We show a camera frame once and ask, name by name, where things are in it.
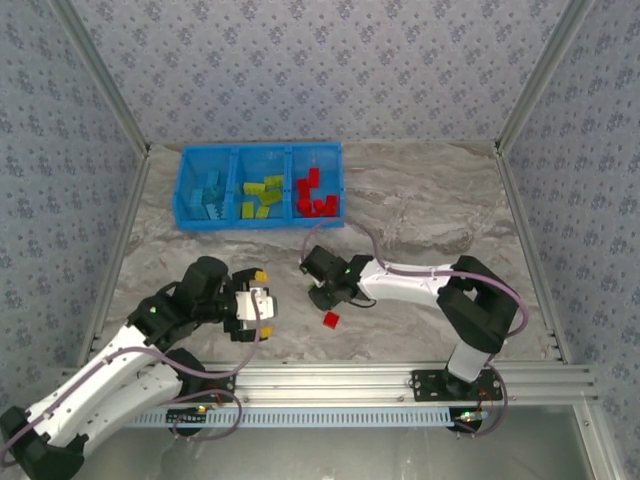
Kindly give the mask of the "small black controller board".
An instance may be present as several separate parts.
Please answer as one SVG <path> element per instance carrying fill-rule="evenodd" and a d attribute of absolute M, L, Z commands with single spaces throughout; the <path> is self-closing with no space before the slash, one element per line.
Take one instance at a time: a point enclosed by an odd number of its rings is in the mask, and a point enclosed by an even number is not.
<path fill-rule="evenodd" d="M 453 421 L 450 430 L 466 434 L 475 434 L 489 416 L 486 411 L 468 409 L 451 409 L 450 415 Z"/>
<path fill-rule="evenodd" d="M 203 424 L 206 422 L 207 410 L 204 407 L 171 408 L 165 414 L 168 425 Z"/>

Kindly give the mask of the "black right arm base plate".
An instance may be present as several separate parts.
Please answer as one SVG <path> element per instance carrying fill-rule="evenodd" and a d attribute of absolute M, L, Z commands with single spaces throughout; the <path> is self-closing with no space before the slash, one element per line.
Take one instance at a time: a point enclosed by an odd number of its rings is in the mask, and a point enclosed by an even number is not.
<path fill-rule="evenodd" d="M 416 402 L 478 402 L 504 397 L 497 375 L 489 369 L 483 369 L 473 382 L 447 370 L 413 370 L 409 386 Z"/>

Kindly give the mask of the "aluminium table side rail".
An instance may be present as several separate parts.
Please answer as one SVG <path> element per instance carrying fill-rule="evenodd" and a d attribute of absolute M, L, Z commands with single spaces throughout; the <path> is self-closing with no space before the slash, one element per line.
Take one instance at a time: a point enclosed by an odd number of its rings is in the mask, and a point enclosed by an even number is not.
<path fill-rule="evenodd" d="M 550 287 L 545 277 L 544 268 L 517 188 L 515 177 L 509 165 L 508 158 L 502 152 L 499 142 L 495 143 L 494 151 L 498 170 L 515 221 L 515 226 L 520 238 L 533 289 L 536 294 L 538 307 L 545 327 L 549 331 L 549 335 L 554 339 L 554 346 L 556 350 L 554 358 L 563 364 L 572 364 L 573 358 L 570 348 L 564 335 L 564 329 L 562 328 L 560 316 L 555 307 Z"/>
<path fill-rule="evenodd" d="M 142 198 L 149 168 L 149 152 L 145 151 L 136 170 L 133 186 L 125 204 L 121 224 L 115 238 L 115 244 L 106 265 L 106 274 L 98 289 L 96 302 L 89 317 L 88 326 L 74 364 L 76 368 L 84 366 L 89 360 L 94 342 L 102 333 L 119 278 L 127 242 Z"/>

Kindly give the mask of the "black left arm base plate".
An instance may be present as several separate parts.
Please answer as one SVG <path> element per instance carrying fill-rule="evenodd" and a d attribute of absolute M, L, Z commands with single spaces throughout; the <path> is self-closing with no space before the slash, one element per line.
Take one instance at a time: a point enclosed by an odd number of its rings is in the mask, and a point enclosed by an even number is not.
<path fill-rule="evenodd" d="M 218 391 L 235 392 L 237 375 L 231 375 L 219 379 L 205 379 L 202 381 L 199 392 L 201 395 L 197 398 L 197 402 L 223 404 L 232 402 L 226 395 L 216 393 Z"/>

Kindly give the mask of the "aluminium frame post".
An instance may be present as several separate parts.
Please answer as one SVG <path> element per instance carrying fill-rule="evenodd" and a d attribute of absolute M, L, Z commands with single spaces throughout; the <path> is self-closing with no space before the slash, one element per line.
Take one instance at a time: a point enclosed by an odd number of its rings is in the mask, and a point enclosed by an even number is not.
<path fill-rule="evenodd" d="M 495 147 L 499 156 L 505 157 L 515 144 L 594 3 L 595 0 L 568 0 L 496 138 Z"/>
<path fill-rule="evenodd" d="M 47 2 L 119 126 L 134 149 L 145 157 L 148 152 L 148 143 L 71 0 L 47 0 Z"/>

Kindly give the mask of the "short aluminium frame leg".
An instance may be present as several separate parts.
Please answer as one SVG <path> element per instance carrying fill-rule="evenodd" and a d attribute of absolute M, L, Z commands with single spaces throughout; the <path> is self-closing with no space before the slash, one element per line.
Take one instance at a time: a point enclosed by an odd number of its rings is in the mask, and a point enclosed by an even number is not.
<path fill-rule="evenodd" d="M 627 480 L 604 409 L 585 402 L 573 409 L 594 479 Z"/>

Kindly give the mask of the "long aluminium base rail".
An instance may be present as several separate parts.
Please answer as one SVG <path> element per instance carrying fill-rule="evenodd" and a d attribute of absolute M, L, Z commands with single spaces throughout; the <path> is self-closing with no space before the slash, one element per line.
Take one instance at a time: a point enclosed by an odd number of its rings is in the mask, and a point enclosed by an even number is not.
<path fill-rule="evenodd" d="M 237 376 L 235 395 L 250 407 L 386 407 L 415 402 L 414 370 L 438 362 L 255 361 Z M 601 394 L 586 365 L 551 361 L 499 361 L 512 406 L 596 403 Z"/>

